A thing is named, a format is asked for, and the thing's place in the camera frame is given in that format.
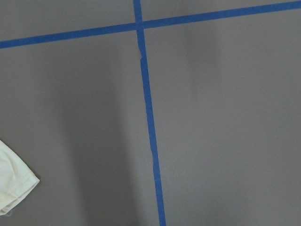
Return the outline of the cream long-sleeve printed shirt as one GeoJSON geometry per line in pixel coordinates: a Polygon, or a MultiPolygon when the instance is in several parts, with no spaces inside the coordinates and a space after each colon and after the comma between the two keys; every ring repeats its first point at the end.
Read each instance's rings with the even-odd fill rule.
{"type": "Polygon", "coordinates": [[[0,143],[0,214],[6,215],[40,180],[6,144],[0,143]]]}

